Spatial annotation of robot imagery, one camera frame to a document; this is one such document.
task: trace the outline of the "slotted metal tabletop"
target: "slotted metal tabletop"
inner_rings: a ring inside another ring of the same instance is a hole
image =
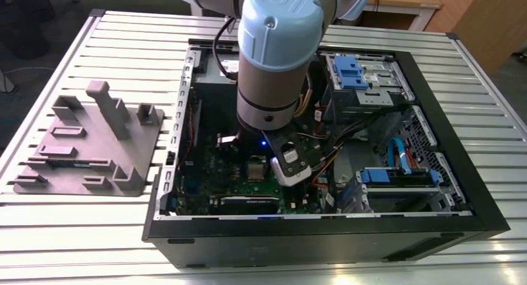
[[[89,17],[0,158],[0,280],[65,284],[479,284],[527,283],[527,129],[459,41],[440,33],[331,27],[324,46],[412,53],[472,162],[511,225],[488,241],[462,244],[418,262],[177,270],[141,242],[156,150],[140,197],[13,193],[9,182],[52,122],[56,96],[91,103],[92,79],[109,82],[128,106],[165,113],[167,144],[188,38],[212,39],[223,20],[105,12]],[[236,40],[236,31],[228,35]]]

